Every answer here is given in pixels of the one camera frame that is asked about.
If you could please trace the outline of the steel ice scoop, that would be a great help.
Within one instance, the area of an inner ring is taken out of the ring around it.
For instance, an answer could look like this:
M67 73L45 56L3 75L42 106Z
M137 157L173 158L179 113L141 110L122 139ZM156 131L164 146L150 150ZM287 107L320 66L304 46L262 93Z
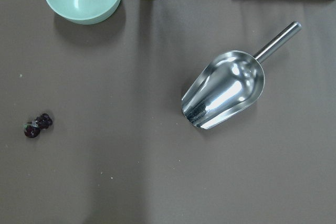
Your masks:
M254 55L240 50L218 55L183 95L186 119L208 130L254 104L265 86L262 62L301 29L298 21L290 23Z

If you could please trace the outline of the dark cherries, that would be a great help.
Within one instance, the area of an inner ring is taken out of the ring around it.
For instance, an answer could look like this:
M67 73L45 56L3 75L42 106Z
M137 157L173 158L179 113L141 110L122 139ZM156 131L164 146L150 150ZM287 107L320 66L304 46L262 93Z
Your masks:
M24 125L24 134L27 138L35 138L42 130L48 129L52 124L53 120L49 114L43 113Z

